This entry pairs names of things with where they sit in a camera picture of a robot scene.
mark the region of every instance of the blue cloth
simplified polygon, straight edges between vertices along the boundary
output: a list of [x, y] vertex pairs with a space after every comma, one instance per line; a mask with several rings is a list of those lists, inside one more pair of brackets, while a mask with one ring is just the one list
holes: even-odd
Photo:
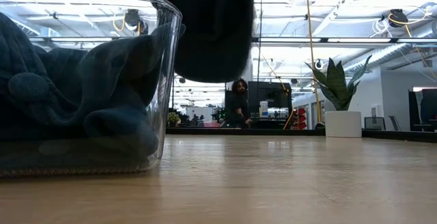
[[90, 52], [45, 52], [0, 13], [0, 99], [43, 126], [83, 126], [104, 148], [148, 156], [158, 139], [145, 108], [156, 91], [170, 30], [163, 25], [149, 36], [113, 40]]

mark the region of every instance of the snake plant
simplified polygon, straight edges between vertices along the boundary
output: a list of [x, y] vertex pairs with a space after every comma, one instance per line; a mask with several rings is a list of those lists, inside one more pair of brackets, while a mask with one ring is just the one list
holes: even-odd
[[366, 59], [364, 66], [354, 73], [354, 76], [347, 85], [341, 61], [335, 65], [334, 61], [330, 58], [326, 75], [320, 70], [313, 69], [309, 64], [307, 65], [312, 69], [315, 81], [319, 84], [323, 95], [334, 104], [335, 109], [337, 111], [347, 111], [350, 101], [356, 93], [356, 87], [360, 83], [358, 80], [364, 75], [370, 58], [371, 55]]

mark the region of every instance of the ceiling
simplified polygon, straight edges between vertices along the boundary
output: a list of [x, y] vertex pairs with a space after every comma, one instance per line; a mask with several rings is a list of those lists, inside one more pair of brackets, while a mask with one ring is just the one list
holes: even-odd
[[[391, 9], [402, 9], [408, 16], [410, 29], [414, 34], [420, 26], [432, 22], [437, 13], [437, 0], [309, 0], [311, 32], [315, 38], [405, 38], [403, 27], [384, 28], [379, 22]], [[99, 37], [111, 40], [113, 37], [135, 36], [131, 30], [122, 26], [124, 13], [128, 8], [137, 8], [140, 17], [149, 26], [149, 32], [156, 27], [156, 9], [149, 2], [137, 0], [0, 0], [0, 12], [13, 18], [29, 37], [76, 38], [71, 42], [51, 42], [43, 44], [46, 50], [53, 47], [89, 49], [102, 42], [81, 42], [77, 38]], [[279, 44], [254, 44], [250, 62], [253, 76], [259, 73], [262, 80], [274, 80], [276, 73], [287, 78], [308, 77], [309, 69], [305, 63], [311, 62], [311, 49], [308, 44], [290, 44], [290, 38], [308, 38], [307, 0], [255, 0], [256, 19], [254, 37], [275, 38]], [[350, 59], [371, 51], [384, 48], [386, 44], [316, 44], [313, 58], [326, 62], [329, 57], [335, 61], [347, 62]], [[407, 58], [417, 58], [414, 53]], [[405, 59], [394, 59], [384, 65], [387, 68], [401, 64]], [[398, 68], [393, 71], [417, 71], [413, 67]], [[194, 83], [175, 81], [177, 105], [221, 104], [224, 98], [225, 84]], [[307, 85], [308, 80], [301, 79], [298, 85]]]

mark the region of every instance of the potted plant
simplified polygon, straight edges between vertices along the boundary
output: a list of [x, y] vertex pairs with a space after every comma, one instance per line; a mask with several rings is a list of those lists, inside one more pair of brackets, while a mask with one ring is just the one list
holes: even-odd
[[179, 115], [176, 112], [170, 112], [168, 116], [168, 121], [170, 127], [174, 128], [176, 127], [177, 122], [179, 122], [180, 118]]
[[312, 69], [323, 95], [334, 104], [336, 109], [336, 111], [325, 112], [327, 137], [361, 137], [361, 112], [348, 111], [348, 109], [370, 58], [371, 56], [366, 59], [364, 66], [354, 73], [348, 84], [341, 61], [335, 65], [330, 58], [326, 75], [307, 64]]

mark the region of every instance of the long hair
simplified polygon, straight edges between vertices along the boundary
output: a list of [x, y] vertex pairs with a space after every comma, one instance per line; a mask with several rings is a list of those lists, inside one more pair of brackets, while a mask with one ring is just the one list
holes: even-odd
[[232, 93], [238, 94], [238, 84], [239, 83], [243, 84], [243, 87], [245, 88], [245, 90], [247, 92], [247, 82], [243, 78], [240, 78], [238, 81], [234, 81], [234, 83], [232, 83]]

